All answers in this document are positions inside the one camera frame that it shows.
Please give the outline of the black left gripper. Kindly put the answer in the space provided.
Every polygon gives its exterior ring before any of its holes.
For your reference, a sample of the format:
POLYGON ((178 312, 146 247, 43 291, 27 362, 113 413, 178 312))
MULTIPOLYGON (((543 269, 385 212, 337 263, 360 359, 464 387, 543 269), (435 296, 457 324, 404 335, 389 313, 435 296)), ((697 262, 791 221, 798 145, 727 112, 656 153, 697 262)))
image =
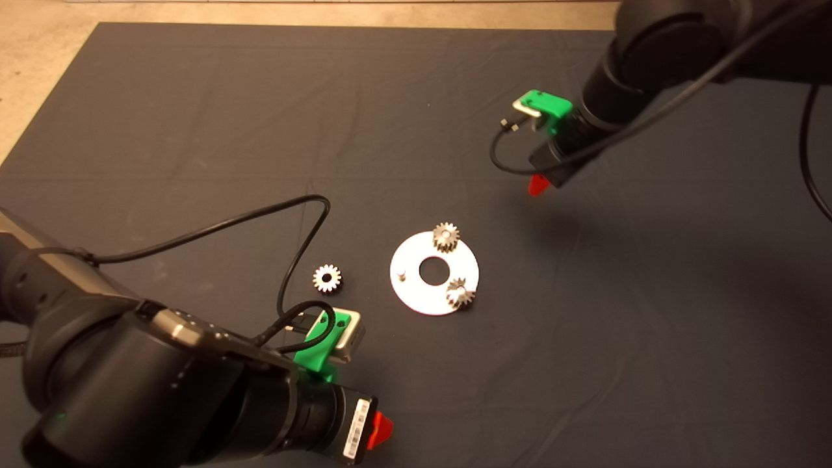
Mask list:
POLYGON ((378 398, 347 386, 303 384, 294 421, 294 448, 342 465, 359 465, 392 435, 395 424, 377 413, 378 398))

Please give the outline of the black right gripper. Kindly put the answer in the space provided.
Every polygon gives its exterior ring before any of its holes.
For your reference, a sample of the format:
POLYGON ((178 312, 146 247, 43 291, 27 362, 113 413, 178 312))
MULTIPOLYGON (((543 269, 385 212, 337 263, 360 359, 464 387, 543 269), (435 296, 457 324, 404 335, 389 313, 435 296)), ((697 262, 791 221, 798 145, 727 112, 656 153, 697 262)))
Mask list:
POLYGON ((552 171, 532 175, 528 183, 528 194, 537 198, 551 186, 554 189, 561 189, 598 153, 595 152, 580 162, 564 163, 564 160, 574 152, 610 135, 612 135, 611 123, 596 118, 583 107, 574 107, 559 121, 556 134, 534 150, 528 158, 533 168, 558 165, 558 168, 552 171))

